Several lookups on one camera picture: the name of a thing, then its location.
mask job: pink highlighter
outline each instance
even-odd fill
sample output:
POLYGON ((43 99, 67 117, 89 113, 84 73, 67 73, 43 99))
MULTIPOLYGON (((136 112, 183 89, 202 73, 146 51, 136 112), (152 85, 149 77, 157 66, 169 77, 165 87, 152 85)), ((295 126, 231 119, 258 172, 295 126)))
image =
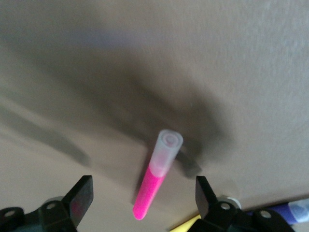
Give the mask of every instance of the pink highlighter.
POLYGON ((160 131, 133 206, 133 215, 137 220, 142 220, 146 216, 182 144, 183 137, 179 133, 172 130, 160 131))

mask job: highlighter cap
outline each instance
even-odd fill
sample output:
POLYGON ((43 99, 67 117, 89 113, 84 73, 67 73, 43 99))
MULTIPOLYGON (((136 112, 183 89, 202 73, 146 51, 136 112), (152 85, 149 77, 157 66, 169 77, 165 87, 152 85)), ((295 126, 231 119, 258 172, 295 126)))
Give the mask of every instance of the highlighter cap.
POLYGON ((150 171, 154 176, 163 177, 166 175, 182 144, 183 137, 178 132, 160 131, 149 162, 150 171))

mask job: black clamp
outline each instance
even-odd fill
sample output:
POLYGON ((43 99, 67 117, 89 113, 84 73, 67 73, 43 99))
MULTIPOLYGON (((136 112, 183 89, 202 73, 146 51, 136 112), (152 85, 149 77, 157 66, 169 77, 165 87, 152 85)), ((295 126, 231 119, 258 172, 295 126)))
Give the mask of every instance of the black clamp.
POLYGON ((0 210, 0 232, 76 232, 93 201, 92 176, 84 175, 61 201, 24 214, 19 207, 0 210))
POLYGON ((294 232, 273 210, 255 210, 251 216, 231 203, 218 201, 204 176, 197 176, 196 203, 202 219, 188 232, 294 232))

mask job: marker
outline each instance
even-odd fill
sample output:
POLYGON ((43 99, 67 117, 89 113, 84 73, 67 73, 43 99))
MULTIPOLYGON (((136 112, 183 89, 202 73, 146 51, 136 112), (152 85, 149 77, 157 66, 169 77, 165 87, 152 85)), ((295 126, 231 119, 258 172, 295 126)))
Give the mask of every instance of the marker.
POLYGON ((133 215, 137 220, 142 220, 146 216, 182 144, 183 137, 175 131, 162 130, 159 133, 146 174, 133 206, 133 215))
POLYGON ((267 207, 279 213, 290 225, 309 221, 309 199, 267 207))

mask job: screw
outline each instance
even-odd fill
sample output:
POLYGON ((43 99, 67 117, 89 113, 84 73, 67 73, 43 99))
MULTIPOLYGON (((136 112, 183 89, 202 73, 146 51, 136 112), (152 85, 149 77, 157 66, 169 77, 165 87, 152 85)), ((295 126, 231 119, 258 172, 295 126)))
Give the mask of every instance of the screw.
POLYGON ((261 216, 264 217, 264 218, 271 218, 271 214, 265 210, 262 210, 260 212, 261 216))
POLYGON ((5 216, 6 218, 8 218, 8 217, 12 216, 14 213, 15 213, 14 210, 10 210, 10 211, 6 212, 6 213, 4 214, 4 216, 5 216))
POLYGON ((55 206, 56 206, 55 203, 51 203, 51 204, 49 204, 49 205, 46 207, 46 209, 52 209, 52 208, 54 208, 55 206))
POLYGON ((229 210, 231 207, 228 203, 222 203, 221 208, 223 208, 224 210, 229 210))

